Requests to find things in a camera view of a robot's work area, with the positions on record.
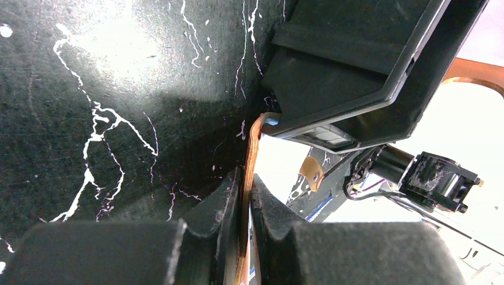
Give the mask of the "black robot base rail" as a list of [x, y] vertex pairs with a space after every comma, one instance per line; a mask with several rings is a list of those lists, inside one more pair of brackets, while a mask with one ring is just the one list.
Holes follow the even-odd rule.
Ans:
[[346, 200], [384, 197], [438, 228], [463, 236], [471, 242], [472, 254], [481, 248], [503, 255], [503, 248], [448, 219], [448, 214], [466, 213], [462, 200], [481, 181], [452, 160], [425, 152], [413, 156], [382, 145], [344, 154], [312, 149], [305, 162], [321, 169], [312, 178], [298, 174], [287, 206], [307, 220], [318, 213], [328, 217]]

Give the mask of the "black card tray box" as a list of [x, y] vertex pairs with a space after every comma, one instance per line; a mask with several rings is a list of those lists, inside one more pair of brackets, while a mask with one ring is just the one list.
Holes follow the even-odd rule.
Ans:
[[[411, 136], [486, 1], [298, 1], [263, 87], [281, 117], [264, 133], [332, 153]], [[308, 137], [333, 125], [354, 141]]]

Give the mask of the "orange leather card holder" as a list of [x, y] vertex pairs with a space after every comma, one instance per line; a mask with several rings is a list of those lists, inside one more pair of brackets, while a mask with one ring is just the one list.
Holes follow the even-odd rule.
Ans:
[[[254, 180], [254, 168], [259, 153], [259, 141], [264, 124], [278, 123], [281, 114], [275, 112], [262, 113], [252, 124], [249, 133], [247, 157], [244, 167], [244, 179], [241, 202], [241, 222], [238, 236], [238, 257], [235, 284], [247, 284], [248, 273], [246, 269], [249, 264], [249, 208], [251, 200], [251, 190]], [[314, 158], [306, 158], [300, 168], [299, 174], [303, 175], [310, 185], [312, 191], [318, 191], [325, 172], [320, 163]]]

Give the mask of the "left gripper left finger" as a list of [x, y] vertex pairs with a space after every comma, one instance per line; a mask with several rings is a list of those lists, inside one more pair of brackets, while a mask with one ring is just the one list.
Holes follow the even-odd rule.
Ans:
[[178, 220], [48, 223], [32, 228], [2, 284], [233, 284], [241, 170]]

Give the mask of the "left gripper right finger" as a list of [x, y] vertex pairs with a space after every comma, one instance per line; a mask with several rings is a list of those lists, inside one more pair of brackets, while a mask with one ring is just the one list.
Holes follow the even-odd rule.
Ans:
[[253, 178], [259, 284], [464, 284], [448, 247], [422, 222], [310, 223]]

